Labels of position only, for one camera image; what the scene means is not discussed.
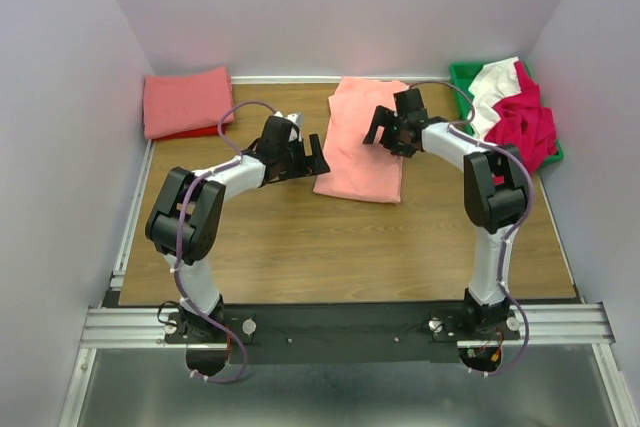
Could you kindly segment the salmon pink t-shirt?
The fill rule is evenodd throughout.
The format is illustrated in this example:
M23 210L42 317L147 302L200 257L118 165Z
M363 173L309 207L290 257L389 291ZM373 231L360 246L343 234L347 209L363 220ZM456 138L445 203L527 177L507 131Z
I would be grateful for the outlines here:
M403 82L344 77L328 98L330 111L323 155L330 172L316 178L313 192L348 200L401 202L402 163L375 137L363 142L378 106L395 108Z

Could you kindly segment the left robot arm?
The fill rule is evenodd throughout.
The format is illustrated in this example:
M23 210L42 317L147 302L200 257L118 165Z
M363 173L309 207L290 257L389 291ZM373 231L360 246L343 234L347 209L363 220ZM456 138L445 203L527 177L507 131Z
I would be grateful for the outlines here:
M169 171L145 226L145 235L169 264L180 294L179 317L165 331L201 342L220 332L222 295L210 266L224 204L245 192L291 179L330 172L316 134L301 134L302 115L269 116L260 137L230 161L204 170Z

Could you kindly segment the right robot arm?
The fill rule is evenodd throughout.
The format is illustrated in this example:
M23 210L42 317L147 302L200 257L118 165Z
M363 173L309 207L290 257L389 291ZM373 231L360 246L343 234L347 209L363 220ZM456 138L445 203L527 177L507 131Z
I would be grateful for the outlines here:
M435 155L463 173L463 203L475 227L474 270L456 326L480 339L507 321L513 241L532 207L533 181L517 147L476 139L453 122L431 117L421 93L409 88L393 95L395 108L377 106L363 143L379 143L395 156Z

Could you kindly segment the white t-shirt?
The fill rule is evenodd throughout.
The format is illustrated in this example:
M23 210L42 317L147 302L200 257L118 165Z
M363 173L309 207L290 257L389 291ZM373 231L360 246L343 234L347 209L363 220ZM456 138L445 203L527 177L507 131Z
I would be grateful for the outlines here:
M467 117L474 137L483 139L501 120L495 108L500 101L521 93L518 61L518 57L511 57L485 64L471 82L468 91L473 96L473 113Z

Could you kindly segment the magenta t-shirt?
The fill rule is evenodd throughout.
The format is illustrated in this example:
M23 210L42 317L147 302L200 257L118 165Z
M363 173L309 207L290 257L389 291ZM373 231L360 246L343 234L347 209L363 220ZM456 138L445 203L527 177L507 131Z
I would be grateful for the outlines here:
M542 101L540 86L530 77L526 65L514 63L519 93L500 99L493 110L499 121L485 135L486 141L515 145L530 173L547 161L561 158L553 111Z

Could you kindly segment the folded coral t-shirt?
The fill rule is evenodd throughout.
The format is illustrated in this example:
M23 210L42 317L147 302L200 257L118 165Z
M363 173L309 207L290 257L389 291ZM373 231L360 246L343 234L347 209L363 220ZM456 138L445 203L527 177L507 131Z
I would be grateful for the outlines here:
M231 78L225 67L186 76L147 75L144 136L157 140L217 126L232 103Z

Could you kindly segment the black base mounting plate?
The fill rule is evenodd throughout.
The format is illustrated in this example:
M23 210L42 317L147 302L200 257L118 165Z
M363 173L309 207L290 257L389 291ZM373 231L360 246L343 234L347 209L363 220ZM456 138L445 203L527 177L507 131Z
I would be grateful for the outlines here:
M505 343L521 338L514 312L480 319L461 301L227 304L213 318L173 301L156 311L165 343L184 347L187 367L213 378L230 365L414 361L495 372Z

